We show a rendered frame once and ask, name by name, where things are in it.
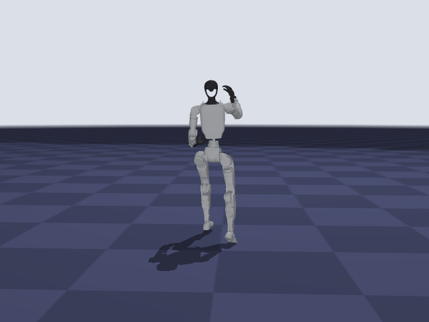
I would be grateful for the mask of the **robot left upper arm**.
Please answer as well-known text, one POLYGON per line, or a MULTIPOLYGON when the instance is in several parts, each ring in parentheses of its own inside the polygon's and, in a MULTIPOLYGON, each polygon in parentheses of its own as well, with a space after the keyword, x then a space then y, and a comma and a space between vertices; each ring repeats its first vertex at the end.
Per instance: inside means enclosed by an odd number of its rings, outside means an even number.
POLYGON ((189 137, 196 137, 198 130, 196 129, 198 115, 200 113, 200 105, 193 106, 190 110, 190 135, 189 137))

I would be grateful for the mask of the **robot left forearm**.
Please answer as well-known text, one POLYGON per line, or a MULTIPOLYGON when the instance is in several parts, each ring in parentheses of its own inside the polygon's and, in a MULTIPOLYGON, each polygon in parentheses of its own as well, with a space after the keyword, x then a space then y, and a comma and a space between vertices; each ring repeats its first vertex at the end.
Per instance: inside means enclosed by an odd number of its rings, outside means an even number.
POLYGON ((196 137, 189 137, 189 135, 190 135, 190 130, 188 131, 188 142, 189 142, 189 146, 193 148, 193 145, 196 144, 196 137))

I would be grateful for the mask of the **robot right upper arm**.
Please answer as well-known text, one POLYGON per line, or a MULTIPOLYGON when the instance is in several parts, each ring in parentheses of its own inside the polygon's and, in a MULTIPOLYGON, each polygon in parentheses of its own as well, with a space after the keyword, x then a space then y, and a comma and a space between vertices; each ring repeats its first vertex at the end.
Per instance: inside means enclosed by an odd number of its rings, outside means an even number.
POLYGON ((225 103, 223 105, 227 114, 231 114, 235 119, 242 118, 241 114, 239 113, 239 110, 232 103, 225 103))

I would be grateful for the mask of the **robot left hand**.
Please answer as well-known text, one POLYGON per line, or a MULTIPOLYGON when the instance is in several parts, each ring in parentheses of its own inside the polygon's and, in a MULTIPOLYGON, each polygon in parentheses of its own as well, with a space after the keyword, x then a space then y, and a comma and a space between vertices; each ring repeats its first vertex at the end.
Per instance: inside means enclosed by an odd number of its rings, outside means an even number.
POLYGON ((197 135, 196 137, 196 144, 193 145, 193 147, 197 146, 197 145, 202 145, 205 144, 209 141, 209 139, 205 139, 204 134, 202 137, 198 138, 200 134, 197 135), (204 138, 203 138, 204 137, 204 138))

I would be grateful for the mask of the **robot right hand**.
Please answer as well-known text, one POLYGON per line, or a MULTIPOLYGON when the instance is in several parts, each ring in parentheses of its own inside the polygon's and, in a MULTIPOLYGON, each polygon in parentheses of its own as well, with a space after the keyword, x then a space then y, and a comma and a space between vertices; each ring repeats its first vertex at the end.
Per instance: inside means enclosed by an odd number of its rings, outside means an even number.
POLYGON ((234 103, 235 102, 234 98, 236 98, 236 96, 235 96, 232 88, 230 86, 227 86, 227 85, 222 86, 222 87, 226 88, 226 89, 223 89, 223 90, 225 90, 226 92, 229 93, 229 96, 231 97, 230 100, 231 100, 232 103, 234 103))

